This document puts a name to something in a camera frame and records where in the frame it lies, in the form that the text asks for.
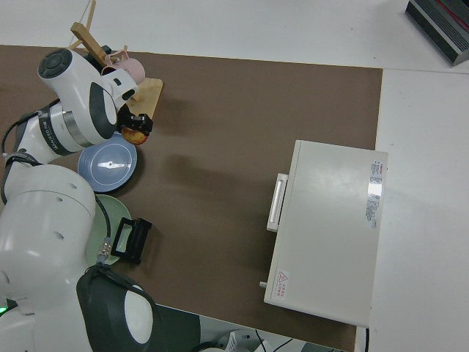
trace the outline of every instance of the brown mat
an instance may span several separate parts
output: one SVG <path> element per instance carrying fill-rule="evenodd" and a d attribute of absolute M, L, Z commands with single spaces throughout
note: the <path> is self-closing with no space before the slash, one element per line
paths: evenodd
<path fill-rule="evenodd" d="M 0 46 L 2 131 L 55 98 L 36 75 L 50 50 Z M 354 326 L 265 304 L 259 282 L 276 236 L 265 229 L 276 175 L 295 140 L 374 149 L 382 70 L 133 57 L 165 86 L 136 173 L 111 195 L 154 227 L 143 263 L 115 269 L 159 304 L 352 351 Z"/>

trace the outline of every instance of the black cable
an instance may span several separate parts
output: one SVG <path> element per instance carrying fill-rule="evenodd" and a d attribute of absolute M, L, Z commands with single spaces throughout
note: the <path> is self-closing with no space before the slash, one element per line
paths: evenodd
<path fill-rule="evenodd" d="M 369 348 L 369 329 L 366 329 L 366 337 L 365 337 L 365 352 L 368 352 Z"/>
<path fill-rule="evenodd" d="M 103 203 L 97 198 L 97 195 L 95 195 L 96 203 L 97 205 L 101 208 L 101 211 L 103 212 L 104 219 L 106 220 L 106 237 L 111 237 L 111 222 L 109 221 L 109 215 L 106 209 L 104 208 Z"/>
<path fill-rule="evenodd" d="M 278 351 L 280 348 L 284 347 L 287 343 L 290 343 L 291 341 L 293 341 L 293 339 L 290 339 L 288 341 L 286 341 L 285 343 L 282 343 L 280 346 L 278 346 L 275 350 L 273 350 L 273 352 L 276 352 Z"/>
<path fill-rule="evenodd" d="M 261 342 L 262 349 L 264 350 L 264 352 L 267 352 L 267 351 L 265 350 L 264 343 L 263 343 L 261 337 L 259 336 L 259 332 L 257 332 L 257 329 L 256 329 L 256 335 L 257 335 L 257 338 L 259 339 L 259 341 Z"/>

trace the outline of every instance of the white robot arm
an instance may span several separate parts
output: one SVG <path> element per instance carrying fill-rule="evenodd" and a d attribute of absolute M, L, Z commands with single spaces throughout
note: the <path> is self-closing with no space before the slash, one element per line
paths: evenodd
<path fill-rule="evenodd" d="M 136 83 L 124 70 L 101 76 L 67 49 L 47 55 L 38 74 L 59 99 L 16 124 L 14 152 L 5 155 L 0 296 L 18 307 L 0 317 L 1 350 L 153 351 L 152 299 L 106 265 L 87 270 L 91 187 L 47 165 L 109 139 Z"/>

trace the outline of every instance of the label sticker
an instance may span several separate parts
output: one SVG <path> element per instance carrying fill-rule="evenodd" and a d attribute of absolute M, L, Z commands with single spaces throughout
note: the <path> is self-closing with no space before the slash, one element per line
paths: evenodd
<path fill-rule="evenodd" d="M 273 286 L 274 297 L 277 299 L 285 299 L 287 293 L 289 273 L 287 271 L 277 271 L 276 282 Z"/>
<path fill-rule="evenodd" d="M 371 165 L 368 198 L 366 200 L 366 225 L 372 229 L 378 228 L 380 220 L 380 201 L 383 196 L 383 163 L 375 160 Z"/>

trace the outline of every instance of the pink cup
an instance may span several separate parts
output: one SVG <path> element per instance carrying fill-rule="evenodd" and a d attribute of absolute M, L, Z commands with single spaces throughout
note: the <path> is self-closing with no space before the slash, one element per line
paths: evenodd
<path fill-rule="evenodd" d="M 145 79 L 145 69 L 139 60 L 132 59 L 128 56 L 127 51 L 116 51 L 113 54 L 106 55 L 104 62 L 106 67 L 101 71 L 101 75 L 105 75 L 112 71 L 122 68 L 133 78 L 133 80 L 140 84 Z"/>

